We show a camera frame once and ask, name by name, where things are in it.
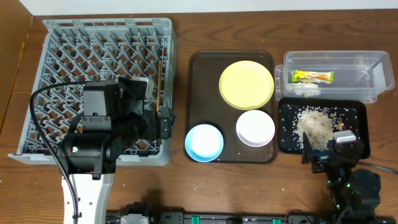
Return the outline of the white pink bowl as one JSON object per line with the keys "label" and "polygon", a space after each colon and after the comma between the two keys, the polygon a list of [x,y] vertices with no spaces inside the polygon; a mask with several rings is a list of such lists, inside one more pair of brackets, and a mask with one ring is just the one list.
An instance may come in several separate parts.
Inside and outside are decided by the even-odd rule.
{"label": "white pink bowl", "polygon": [[262,147],[272,141],[275,134],[273,119],[260,110],[244,112],[236,122],[236,134],[247,146]]}

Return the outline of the dark brown serving tray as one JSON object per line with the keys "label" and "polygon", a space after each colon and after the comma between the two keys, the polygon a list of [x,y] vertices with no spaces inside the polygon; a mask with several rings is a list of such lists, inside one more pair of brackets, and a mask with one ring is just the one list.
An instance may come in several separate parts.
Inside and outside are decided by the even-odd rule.
{"label": "dark brown serving tray", "polygon": [[268,70],[274,68],[272,55],[262,50],[198,51],[190,57],[185,130],[199,124],[220,130],[224,146],[212,163],[269,164],[277,157],[277,138],[262,147],[245,145],[236,134],[236,121],[244,111],[227,104],[219,91],[223,70],[242,60],[260,63]]}

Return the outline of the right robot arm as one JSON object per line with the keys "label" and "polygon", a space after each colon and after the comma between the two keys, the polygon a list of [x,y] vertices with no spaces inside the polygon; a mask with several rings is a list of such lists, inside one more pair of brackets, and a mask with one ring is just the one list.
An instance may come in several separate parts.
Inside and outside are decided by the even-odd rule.
{"label": "right robot arm", "polygon": [[376,223],[375,208],[380,204],[380,176],[367,169],[354,170],[359,164],[364,143],[352,131],[335,132],[326,142],[327,149],[315,149],[303,133],[302,164],[312,172],[325,173],[327,188],[335,208],[316,223]]}

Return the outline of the green snack wrapper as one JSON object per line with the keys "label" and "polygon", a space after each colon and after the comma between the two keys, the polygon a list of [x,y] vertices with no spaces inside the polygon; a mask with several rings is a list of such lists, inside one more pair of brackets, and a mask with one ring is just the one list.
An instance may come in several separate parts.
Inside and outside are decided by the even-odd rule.
{"label": "green snack wrapper", "polygon": [[304,71],[304,70],[294,70],[292,74],[292,82],[332,84],[334,82],[334,72],[313,72],[313,71]]}

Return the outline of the grey plastic dish rack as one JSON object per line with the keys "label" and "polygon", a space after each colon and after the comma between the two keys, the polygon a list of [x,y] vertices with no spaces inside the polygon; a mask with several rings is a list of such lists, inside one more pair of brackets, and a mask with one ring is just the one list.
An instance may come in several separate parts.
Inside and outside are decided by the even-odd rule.
{"label": "grey plastic dish rack", "polygon": [[66,136],[83,112],[83,81],[118,77],[153,79],[153,98],[144,109],[156,111],[159,59],[162,61],[160,107],[172,107],[178,39],[168,18],[46,20],[47,35],[34,89],[47,91],[25,116],[12,158],[25,164],[52,165],[54,159],[38,134],[39,123],[52,147]]}

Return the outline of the wooden chopstick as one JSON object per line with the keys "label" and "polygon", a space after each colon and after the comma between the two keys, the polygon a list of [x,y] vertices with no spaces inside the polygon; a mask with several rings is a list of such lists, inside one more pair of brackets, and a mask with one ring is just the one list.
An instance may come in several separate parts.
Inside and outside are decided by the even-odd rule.
{"label": "wooden chopstick", "polygon": [[158,76],[157,76],[157,98],[156,98],[156,111],[158,115],[160,110],[161,76],[162,76],[162,61],[161,59],[159,59]]}

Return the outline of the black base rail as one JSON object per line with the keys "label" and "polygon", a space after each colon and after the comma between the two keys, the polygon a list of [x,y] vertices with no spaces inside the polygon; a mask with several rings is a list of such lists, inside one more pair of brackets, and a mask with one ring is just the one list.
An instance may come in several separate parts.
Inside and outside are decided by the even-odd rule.
{"label": "black base rail", "polygon": [[258,215],[250,213],[189,213],[183,208],[154,208],[147,203],[134,202],[119,211],[108,210],[105,224],[261,224],[261,223],[332,223],[301,210],[291,210],[285,215]]}

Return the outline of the light blue bowl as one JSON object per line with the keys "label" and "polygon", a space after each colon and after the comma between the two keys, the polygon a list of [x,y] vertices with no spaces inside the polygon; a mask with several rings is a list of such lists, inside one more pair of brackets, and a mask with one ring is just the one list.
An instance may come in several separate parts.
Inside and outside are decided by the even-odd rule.
{"label": "light blue bowl", "polygon": [[185,151],[197,162],[211,162],[223,151],[224,139],[221,131],[210,124],[193,127],[185,137]]}

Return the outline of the rice food waste pile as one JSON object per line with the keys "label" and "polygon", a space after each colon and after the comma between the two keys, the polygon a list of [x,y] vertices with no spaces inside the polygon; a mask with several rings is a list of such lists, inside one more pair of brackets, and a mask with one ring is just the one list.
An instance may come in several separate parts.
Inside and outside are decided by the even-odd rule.
{"label": "rice food waste pile", "polygon": [[282,105],[279,108],[279,149],[301,154],[303,132],[313,148],[325,150],[333,133],[351,130],[359,136],[358,113],[352,108]]}

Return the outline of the clear plastic bin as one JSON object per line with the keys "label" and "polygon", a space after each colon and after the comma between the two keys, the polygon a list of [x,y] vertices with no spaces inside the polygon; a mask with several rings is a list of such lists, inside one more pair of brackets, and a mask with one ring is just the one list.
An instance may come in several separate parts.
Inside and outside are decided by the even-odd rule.
{"label": "clear plastic bin", "polygon": [[309,98],[356,100],[374,103],[377,96],[395,87],[389,54],[375,50],[290,51],[284,63],[275,67],[275,97],[304,98],[288,85],[294,70],[334,72],[334,82],[316,83],[321,91]]}

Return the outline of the yellow round plate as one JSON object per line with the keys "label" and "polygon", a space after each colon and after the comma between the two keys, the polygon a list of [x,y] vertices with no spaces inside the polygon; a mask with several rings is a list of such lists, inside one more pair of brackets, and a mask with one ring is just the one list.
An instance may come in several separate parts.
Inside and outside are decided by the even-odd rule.
{"label": "yellow round plate", "polygon": [[222,98],[230,106],[239,110],[255,110],[271,99],[274,79],[260,63],[242,60],[224,69],[218,87]]}

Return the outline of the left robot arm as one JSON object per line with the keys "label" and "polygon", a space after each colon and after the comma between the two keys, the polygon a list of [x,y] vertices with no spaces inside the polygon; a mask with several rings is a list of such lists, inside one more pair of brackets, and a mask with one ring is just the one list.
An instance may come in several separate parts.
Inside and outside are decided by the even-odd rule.
{"label": "left robot arm", "polygon": [[89,82],[83,88],[83,113],[75,118],[57,154],[67,175],[62,187],[64,223],[104,223],[117,159],[138,139],[169,139],[175,113],[144,109],[151,90],[146,81],[120,78]]}

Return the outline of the black rectangular tray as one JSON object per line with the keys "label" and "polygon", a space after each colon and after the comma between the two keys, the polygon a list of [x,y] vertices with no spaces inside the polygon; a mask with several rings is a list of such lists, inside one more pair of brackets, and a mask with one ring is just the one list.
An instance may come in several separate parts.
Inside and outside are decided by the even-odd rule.
{"label": "black rectangular tray", "polygon": [[297,131],[299,117],[305,112],[317,111],[332,120],[335,131],[338,124],[354,132],[364,144],[362,159],[370,156],[368,119],[365,105],[360,101],[284,97],[279,101],[279,150],[289,154],[303,153],[302,135]]}

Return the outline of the white tissue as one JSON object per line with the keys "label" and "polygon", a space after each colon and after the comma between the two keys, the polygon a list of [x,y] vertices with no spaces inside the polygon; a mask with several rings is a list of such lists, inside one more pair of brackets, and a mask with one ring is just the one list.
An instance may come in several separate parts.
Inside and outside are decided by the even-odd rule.
{"label": "white tissue", "polygon": [[318,96],[321,94],[321,91],[316,83],[290,83],[288,87],[293,90],[296,95],[303,96],[304,98]]}

